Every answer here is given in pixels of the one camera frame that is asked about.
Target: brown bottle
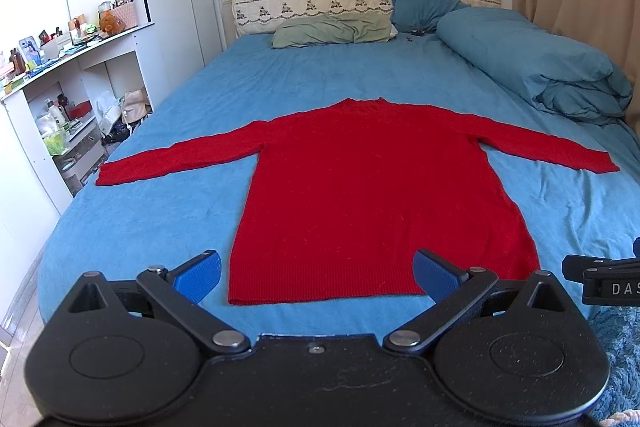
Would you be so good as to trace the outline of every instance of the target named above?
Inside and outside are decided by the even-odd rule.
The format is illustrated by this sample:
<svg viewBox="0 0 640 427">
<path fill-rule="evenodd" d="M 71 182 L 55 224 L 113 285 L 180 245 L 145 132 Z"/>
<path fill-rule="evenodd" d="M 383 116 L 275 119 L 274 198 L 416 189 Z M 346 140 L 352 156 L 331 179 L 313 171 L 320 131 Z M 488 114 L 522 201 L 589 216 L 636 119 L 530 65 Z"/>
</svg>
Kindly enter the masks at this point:
<svg viewBox="0 0 640 427">
<path fill-rule="evenodd" d="M 18 48 L 11 50 L 9 60 L 14 64 L 15 74 L 23 74 L 27 70 L 27 67 L 24 65 L 24 58 L 22 58 L 22 54 L 18 51 Z"/>
</svg>

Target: pink basket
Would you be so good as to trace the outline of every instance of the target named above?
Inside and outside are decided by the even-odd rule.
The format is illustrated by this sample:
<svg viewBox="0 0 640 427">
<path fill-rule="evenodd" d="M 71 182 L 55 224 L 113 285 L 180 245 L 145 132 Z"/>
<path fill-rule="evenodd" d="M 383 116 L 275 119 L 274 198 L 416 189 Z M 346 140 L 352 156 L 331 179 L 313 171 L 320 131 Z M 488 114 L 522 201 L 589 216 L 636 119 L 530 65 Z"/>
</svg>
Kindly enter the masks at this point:
<svg viewBox="0 0 640 427">
<path fill-rule="evenodd" d="M 135 3 L 128 2 L 122 6 L 118 6 L 111 10 L 111 13 L 122 19 L 122 21 L 127 25 L 125 28 L 126 30 L 138 26 L 138 12 L 136 11 Z"/>
</svg>

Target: blue bed sheet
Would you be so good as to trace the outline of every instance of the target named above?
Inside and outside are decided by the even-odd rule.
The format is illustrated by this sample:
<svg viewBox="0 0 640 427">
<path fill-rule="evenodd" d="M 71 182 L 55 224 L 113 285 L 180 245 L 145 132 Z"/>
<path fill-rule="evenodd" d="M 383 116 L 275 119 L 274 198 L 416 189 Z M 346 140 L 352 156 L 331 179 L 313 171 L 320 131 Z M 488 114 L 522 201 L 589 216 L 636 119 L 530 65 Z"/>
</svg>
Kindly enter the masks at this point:
<svg viewBox="0 0 640 427">
<path fill-rule="evenodd" d="M 487 149 L 524 215 L 543 268 L 560 275 L 568 253 L 632 256 L 633 238 L 640 235 L 635 135 L 622 124 L 597 127 L 536 111 L 435 35 L 284 50 L 270 49 L 270 36 L 246 36 L 172 94 L 113 159 L 347 97 L 380 96 L 487 116 L 608 150 L 621 172 L 574 171 Z M 175 267 L 210 248 L 220 252 L 224 272 L 202 306 L 252 340 L 259 333 L 375 333 L 380 339 L 433 304 L 428 296 L 387 296 L 229 305 L 226 267 L 256 160 L 251 156 L 114 187 L 90 183 L 62 216 L 44 252 L 38 286 L 44 319 L 84 271 L 132 279 L 150 264 Z M 579 301 L 581 286 L 566 287 Z"/>
</svg>

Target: sweater sleeve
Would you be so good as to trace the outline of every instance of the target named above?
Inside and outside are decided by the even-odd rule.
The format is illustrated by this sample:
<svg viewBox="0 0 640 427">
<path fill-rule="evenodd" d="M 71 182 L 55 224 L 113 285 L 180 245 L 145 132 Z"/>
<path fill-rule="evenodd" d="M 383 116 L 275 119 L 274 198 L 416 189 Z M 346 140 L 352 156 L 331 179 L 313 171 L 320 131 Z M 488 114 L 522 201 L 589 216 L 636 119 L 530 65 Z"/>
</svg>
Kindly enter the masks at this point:
<svg viewBox="0 0 640 427">
<path fill-rule="evenodd" d="M 596 174 L 620 171 L 609 153 L 587 149 L 566 138 L 499 123 L 473 114 L 459 114 L 439 107 L 432 109 L 431 116 L 435 116 L 437 122 L 507 154 L 572 169 L 585 169 Z"/>
<path fill-rule="evenodd" d="M 148 180 L 170 172 L 200 169 L 251 156 L 277 137 L 286 123 L 283 120 L 254 121 L 228 133 L 194 138 L 105 163 L 95 184 L 120 185 Z"/>
</svg>

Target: blue gripper pad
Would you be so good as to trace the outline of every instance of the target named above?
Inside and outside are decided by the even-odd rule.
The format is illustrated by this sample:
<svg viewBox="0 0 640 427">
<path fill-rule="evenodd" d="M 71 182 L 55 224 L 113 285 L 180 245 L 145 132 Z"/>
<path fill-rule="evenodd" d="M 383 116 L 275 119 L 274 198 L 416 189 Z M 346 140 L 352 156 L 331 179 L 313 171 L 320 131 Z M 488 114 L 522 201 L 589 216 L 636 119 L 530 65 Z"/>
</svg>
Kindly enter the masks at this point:
<svg viewBox="0 0 640 427">
<path fill-rule="evenodd" d="M 414 279 L 428 296 L 440 302 L 460 288 L 468 273 L 427 250 L 418 250 L 414 255 Z"/>
<path fill-rule="evenodd" d="M 198 304 L 220 282 L 222 261 L 218 252 L 206 256 L 175 276 L 174 289 Z"/>
</svg>

